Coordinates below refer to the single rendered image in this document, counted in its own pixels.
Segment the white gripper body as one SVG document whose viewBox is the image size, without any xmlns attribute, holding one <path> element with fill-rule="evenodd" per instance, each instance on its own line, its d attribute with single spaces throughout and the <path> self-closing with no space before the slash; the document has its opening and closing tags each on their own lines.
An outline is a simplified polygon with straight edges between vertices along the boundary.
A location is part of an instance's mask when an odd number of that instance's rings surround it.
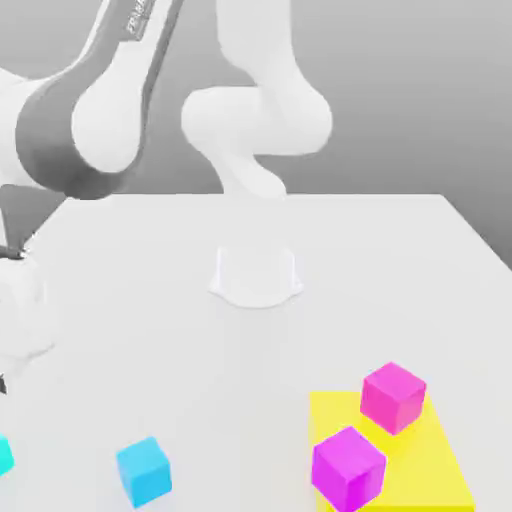
<svg viewBox="0 0 512 512">
<path fill-rule="evenodd" d="M 0 338 L 0 396 L 8 396 L 13 384 L 36 360 L 55 346 L 47 285 L 32 258 L 0 259 L 0 289 L 13 300 L 16 333 Z"/>
</svg>

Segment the small cyan cube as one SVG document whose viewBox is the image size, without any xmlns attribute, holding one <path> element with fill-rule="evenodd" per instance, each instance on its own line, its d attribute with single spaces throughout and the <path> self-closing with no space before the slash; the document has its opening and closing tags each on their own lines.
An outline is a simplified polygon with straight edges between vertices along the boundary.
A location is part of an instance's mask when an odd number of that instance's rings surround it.
<svg viewBox="0 0 512 512">
<path fill-rule="evenodd" d="M 0 476 L 8 473 L 15 465 L 9 440 L 0 434 Z"/>
</svg>

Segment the small blue cube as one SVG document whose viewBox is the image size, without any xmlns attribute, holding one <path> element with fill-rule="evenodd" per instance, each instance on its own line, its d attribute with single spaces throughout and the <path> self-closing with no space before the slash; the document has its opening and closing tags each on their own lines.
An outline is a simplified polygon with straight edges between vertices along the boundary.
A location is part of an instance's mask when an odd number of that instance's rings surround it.
<svg viewBox="0 0 512 512">
<path fill-rule="evenodd" d="M 122 486 L 134 508 L 172 490 L 170 462 L 153 436 L 118 451 L 116 463 Z"/>
</svg>

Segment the small magenta cube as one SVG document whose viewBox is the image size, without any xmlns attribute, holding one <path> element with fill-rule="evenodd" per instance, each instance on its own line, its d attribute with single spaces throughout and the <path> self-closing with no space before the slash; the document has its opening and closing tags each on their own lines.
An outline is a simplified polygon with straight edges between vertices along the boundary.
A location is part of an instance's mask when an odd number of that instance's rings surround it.
<svg viewBox="0 0 512 512">
<path fill-rule="evenodd" d="M 353 426 L 313 447 L 311 482 L 336 512 L 355 512 L 382 491 L 387 457 Z"/>
</svg>

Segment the small pink cube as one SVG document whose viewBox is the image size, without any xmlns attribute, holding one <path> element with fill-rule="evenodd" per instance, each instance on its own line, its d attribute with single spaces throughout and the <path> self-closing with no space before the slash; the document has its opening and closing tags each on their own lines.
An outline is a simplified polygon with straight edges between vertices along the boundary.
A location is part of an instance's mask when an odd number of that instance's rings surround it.
<svg viewBox="0 0 512 512">
<path fill-rule="evenodd" d="M 363 380 L 360 412 L 395 436 L 422 413 L 426 382 L 394 362 Z"/>
</svg>

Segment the large yellow box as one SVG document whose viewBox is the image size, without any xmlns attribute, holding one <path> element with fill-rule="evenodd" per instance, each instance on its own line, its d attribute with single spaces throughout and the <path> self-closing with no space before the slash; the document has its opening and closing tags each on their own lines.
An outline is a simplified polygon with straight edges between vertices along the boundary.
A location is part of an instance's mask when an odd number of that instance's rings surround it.
<svg viewBox="0 0 512 512">
<path fill-rule="evenodd" d="M 361 394 L 312 391 L 309 443 L 352 426 L 387 457 L 379 496 L 357 512 L 475 512 L 475 502 L 429 396 L 420 417 L 393 436 L 360 413 Z"/>
</svg>

